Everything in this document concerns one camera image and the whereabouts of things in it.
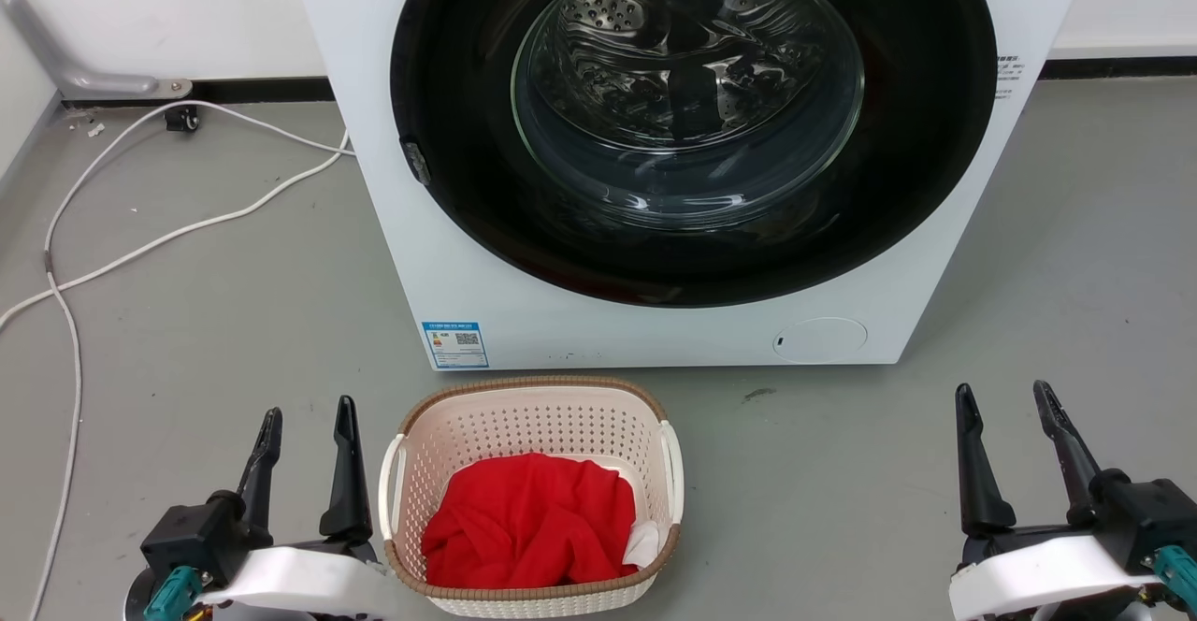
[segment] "blue and white sticker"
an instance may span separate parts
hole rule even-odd
[[[437,369],[490,369],[476,322],[424,322],[424,339]]]

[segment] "black baseboard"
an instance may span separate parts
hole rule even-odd
[[[1197,75],[1197,57],[1095,57],[1047,60],[1039,80],[1118,79],[1132,75]],[[248,105],[254,102],[333,102],[333,86],[326,75],[298,79],[196,80],[192,101],[218,105]],[[63,102],[72,109],[87,106],[163,105],[168,101]]]
[[[1197,75],[1197,57],[1094,57],[1047,60],[1039,80],[1123,79],[1135,75]]]

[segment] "white washing machine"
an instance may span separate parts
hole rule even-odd
[[[1070,0],[304,2],[432,366],[529,370],[898,361]]]

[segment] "black caster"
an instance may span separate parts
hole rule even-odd
[[[196,105],[174,106],[166,109],[166,130],[196,132],[200,128],[200,112]]]

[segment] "white wall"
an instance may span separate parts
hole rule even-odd
[[[37,57],[0,12],[0,183],[56,95]]]
[[[324,74],[299,0],[30,0],[98,71]],[[1076,0],[1052,57],[1197,54],[1197,0]]]
[[[1051,57],[1197,55],[1197,0],[1075,0]]]

